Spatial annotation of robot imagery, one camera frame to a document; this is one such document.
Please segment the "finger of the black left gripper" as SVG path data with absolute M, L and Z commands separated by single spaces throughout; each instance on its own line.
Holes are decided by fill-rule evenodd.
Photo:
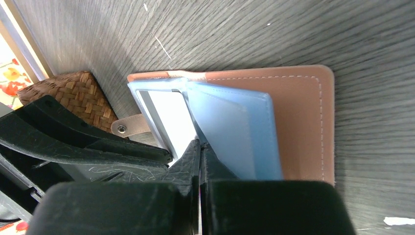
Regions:
M 164 173 L 172 162 L 165 149 L 105 132 L 47 95 L 0 119 L 1 154 L 25 175 L 56 175 L 70 165 L 76 176 L 89 167 L 131 172 L 141 181 Z

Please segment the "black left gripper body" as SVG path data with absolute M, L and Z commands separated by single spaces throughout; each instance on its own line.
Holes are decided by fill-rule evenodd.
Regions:
M 17 218 L 30 221 L 45 192 L 73 181 L 57 163 L 0 147 L 0 204 Z

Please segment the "white card with magnetic stripe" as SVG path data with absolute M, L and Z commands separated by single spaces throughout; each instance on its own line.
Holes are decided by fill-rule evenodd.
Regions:
M 158 145 L 172 155 L 173 165 L 182 157 L 188 144 L 197 139 L 183 94 L 179 91 L 136 91 L 142 113 Z

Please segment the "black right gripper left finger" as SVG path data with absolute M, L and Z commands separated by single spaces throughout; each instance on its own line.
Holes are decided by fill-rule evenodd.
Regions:
M 61 183 L 29 223 L 30 235 L 195 235 L 199 231 L 201 144 L 155 181 Z

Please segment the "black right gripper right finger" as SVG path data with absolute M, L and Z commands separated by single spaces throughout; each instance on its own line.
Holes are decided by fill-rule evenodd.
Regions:
M 201 150 L 201 211 L 205 235 L 353 235 L 336 189 L 322 181 L 242 180 Z

